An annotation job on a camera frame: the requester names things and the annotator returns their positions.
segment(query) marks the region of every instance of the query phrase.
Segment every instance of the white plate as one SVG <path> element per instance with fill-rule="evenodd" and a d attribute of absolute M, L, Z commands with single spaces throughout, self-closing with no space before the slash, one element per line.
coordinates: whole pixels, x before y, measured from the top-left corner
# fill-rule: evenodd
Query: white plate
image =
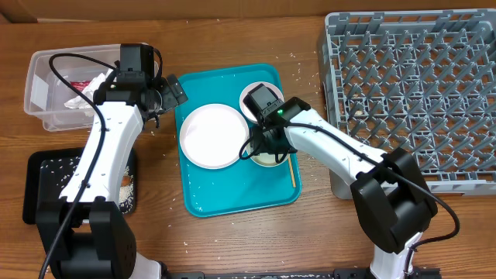
<path fill-rule="evenodd" d="M 239 97 L 239 107 L 241 108 L 241 112 L 248 118 L 248 120 L 250 120 L 251 122 L 253 122 L 255 124 L 257 124 L 257 118 L 255 118 L 255 115 L 253 115 L 253 113 L 251 113 L 251 111 L 245 106 L 245 104 L 243 103 L 243 99 L 248 95 L 248 92 L 250 92 L 250 90 L 253 90 L 259 84 L 265 85 L 267 88 L 272 90 L 277 95 L 277 97 L 279 99 L 284 101 L 284 96 L 282 95 L 281 90 L 279 90 L 279 88 L 277 88 L 277 86 L 275 86 L 269 82 L 257 81 L 257 82 L 253 82 L 252 84 L 246 86 L 243 89 L 243 91 L 241 92 L 241 96 Z"/>
<path fill-rule="evenodd" d="M 216 170 L 239 159 L 239 148 L 248 135 L 248 124 L 238 111 L 211 104 L 188 115 L 179 132 L 179 143 L 193 164 Z"/>

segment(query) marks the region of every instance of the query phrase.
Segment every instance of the black base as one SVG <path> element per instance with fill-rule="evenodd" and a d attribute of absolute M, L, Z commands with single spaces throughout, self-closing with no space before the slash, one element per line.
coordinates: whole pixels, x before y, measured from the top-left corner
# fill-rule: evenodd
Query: black base
<path fill-rule="evenodd" d="M 31 155 L 28 159 L 24 206 L 22 208 L 24 223 L 35 224 L 36 209 L 40 201 L 53 201 L 59 198 L 60 192 L 71 179 L 73 171 L 76 169 L 75 166 L 79 163 L 83 149 L 80 147 L 47 150 Z M 131 149 L 126 166 L 129 167 L 129 176 L 133 176 L 133 192 L 127 202 L 119 205 L 123 214 L 133 213 L 136 207 L 136 165 L 136 152 Z"/>
<path fill-rule="evenodd" d="M 330 272 L 266 272 L 242 274 L 172 273 L 167 279 L 375 279 L 367 268 L 336 269 Z M 408 279 L 442 279 L 440 269 L 414 268 Z"/>
<path fill-rule="evenodd" d="M 169 273 L 169 268 L 163 262 L 158 262 L 160 264 L 160 269 L 162 270 L 163 279 L 172 279 L 172 275 Z"/>

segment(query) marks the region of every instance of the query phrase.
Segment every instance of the teal tray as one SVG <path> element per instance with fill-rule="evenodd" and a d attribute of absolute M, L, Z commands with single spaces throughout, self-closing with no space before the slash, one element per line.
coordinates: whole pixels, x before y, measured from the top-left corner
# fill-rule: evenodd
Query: teal tray
<path fill-rule="evenodd" d="M 176 108 L 177 141 L 183 121 L 195 109 L 207 104 L 224 104 L 239 108 L 241 91 L 256 81 L 276 85 L 281 80 L 276 69 L 268 64 L 254 64 L 214 71 L 186 74 L 179 78 L 188 101 Z M 248 126 L 253 124 L 246 120 Z M 301 178 L 296 155 L 291 155 L 293 188 L 289 163 L 261 167 L 252 160 L 238 160 L 220 170 L 197 167 L 186 158 L 179 146 L 179 162 L 183 183 L 184 205 L 197 217 L 212 217 L 253 209 L 286 205 L 301 194 Z"/>

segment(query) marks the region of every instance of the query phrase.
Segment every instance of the wooden stick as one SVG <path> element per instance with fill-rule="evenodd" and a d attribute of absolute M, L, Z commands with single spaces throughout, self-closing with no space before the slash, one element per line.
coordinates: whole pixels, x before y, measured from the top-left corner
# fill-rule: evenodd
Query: wooden stick
<path fill-rule="evenodd" d="M 296 188 L 296 182 L 295 182 L 295 174 L 293 174 L 293 165 L 291 164 L 291 157 L 288 158 L 288 163 L 289 163 L 289 172 L 291 174 L 291 181 L 293 182 L 293 188 Z"/>

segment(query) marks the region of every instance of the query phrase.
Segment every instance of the white bowl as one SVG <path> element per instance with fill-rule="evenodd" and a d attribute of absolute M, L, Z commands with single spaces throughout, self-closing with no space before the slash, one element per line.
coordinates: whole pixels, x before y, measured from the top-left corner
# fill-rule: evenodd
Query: white bowl
<path fill-rule="evenodd" d="M 251 145 L 248 144 L 246 146 L 246 151 L 248 154 L 252 153 L 252 148 L 251 148 Z M 284 163 L 286 160 L 288 160 L 290 154 L 288 154 L 284 160 L 282 162 L 280 162 L 279 164 L 276 163 L 276 158 L 273 154 L 269 154 L 269 153 L 260 153 L 256 156 L 252 156 L 250 159 L 255 162 L 255 164 L 259 165 L 259 166 L 262 166 L 262 167 L 276 167 L 276 166 L 279 166 L 280 164 Z"/>

